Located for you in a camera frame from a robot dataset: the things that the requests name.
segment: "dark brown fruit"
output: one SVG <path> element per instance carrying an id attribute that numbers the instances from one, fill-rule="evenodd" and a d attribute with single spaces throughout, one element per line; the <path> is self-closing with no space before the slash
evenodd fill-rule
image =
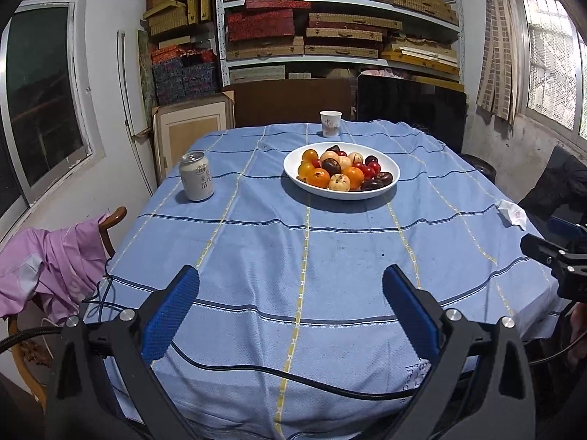
<path id="1" fill-rule="evenodd" d="M 374 155 L 369 155 L 366 159 L 365 162 L 363 162 L 365 165 L 369 165 L 371 162 L 377 162 L 379 163 L 379 159 L 377 159 L 377 157 L 375 157 Z"/>
<path id="2" fill-rule="evenodd" d="M 361 192 L 367 192 L 369 190 L 376 190 L 378 188 L 383 188 L 383 183 L 380 180 L 375 180 L 375 179 L 365 180 L 365 182 L 363 182 L 361 184 Z"/>
<path id="3" fill-rule="evenodd" d="M 390 183 L 393 182 L 393 176 L 391 173 L 389 172 L 379 172 L 374 178 L 373 180 L 377 180 L 381 183 L 383 183 L 383 186 L 387 186 Z"/>
<path id="4" fill-rule="evenodd" d="M 331 177 L 342 172 L 340 164 L 334 159 L 326 159 L 322 161 L 322 168 L 327 171 Z"/>

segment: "blue tablecloth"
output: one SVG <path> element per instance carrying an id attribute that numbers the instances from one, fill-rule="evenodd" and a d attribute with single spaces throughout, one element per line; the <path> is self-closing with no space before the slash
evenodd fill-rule
<path id="1" fill-rule="evenodd" d="M 389 154 L 401 178 L 388 195 L 366 201 L 310 196 L 282 163 L 289 151 L 324 141 L 320 130 L 282 124 L 198 140 L 193 149 L 210 159 L 215 194 L 190 203 L 174 168 L 110 263 L 108 301 L 139 306 L 191 264 L 200 295 L 175 342 L 192 359 L 258 364 L 362 392 L 412 388 L 428 367 L 382 294 L 392 263 L 469 319 L 509 315 L 526 337 L 550 334 L 561 307 L 557 285 L 522 255 L 524 232 L 502 220 L 494 204 L 506 197 L 482 174 L 406 124 L 344 122 L 340 140 Z M 108 368 L 125 413 L 137 418 L 112 361 Z M 406 402 L 350 400 L 257 372 L 203 371 L 172 349 L 153 370 L 194 428 L 215 439 L 346 439 Z"/>

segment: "beige curtain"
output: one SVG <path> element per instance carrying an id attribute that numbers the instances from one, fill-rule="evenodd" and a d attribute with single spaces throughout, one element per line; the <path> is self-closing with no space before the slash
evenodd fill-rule
<path id="1" fill-rule="evenodd" d="M 517 53 L 511 0 L 486 0 L 485 49 L 477 105 L 514 123 Z"/>

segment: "carved wood chair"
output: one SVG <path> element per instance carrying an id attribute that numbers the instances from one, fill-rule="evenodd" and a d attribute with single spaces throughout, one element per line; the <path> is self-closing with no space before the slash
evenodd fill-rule
<path id="1" fill-rule="evenodd" d="M 118 207 L 112 215 L 110 215 L 98 225 L 100 237 L 102 238 L 102 244 L 104 245 L 104 249 L 106 250 L 109 257 L 114 256 L 115 251 L 114 247 L 112 246 L 112 242 L 110 241 L 108 230 L 120 223 L 126 216 L 126 213 L 127 210 L 125 207 Z M 34 296 L 32 301 L 37 305 L 37 307 L 40 308 L 41 311 L 43 311 L 43 306 L 39 296 Z M 13 314 L 12 316 L 8 316 L 8 334 L 11 336 L 16 334 L 18 331 L 18 315 Z M 45 392 L 45 387 L 34 377 L 25 361 L 33 362 L 37 366 L 45 366 L 50 368 L 52 358 L 49 355 L 49 351 L 45 348 L 44 345 L 38 344 L 32 340 L 28 340 L 21 342 L 12 348 L 12 358 L 14 359 L 14 363 L 17 365 L 18 372 L 24 380 L 25 384 L 28 386 L 30 392 L 36 398 L 37 402 L 41 404 L 43 410 L 45 411 L 47 406 L 47 395 Z"/>

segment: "paper cup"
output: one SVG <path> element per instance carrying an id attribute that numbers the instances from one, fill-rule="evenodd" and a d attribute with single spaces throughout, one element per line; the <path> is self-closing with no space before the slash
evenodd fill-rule
<path id="1" fill-rule="evenodd" d="M 322 119 L 322 135 L 324 137 L 335 137 L 338 135 L 341 116 L 342 113 L 339 111 L 320 112 L 320 119 Z"/>

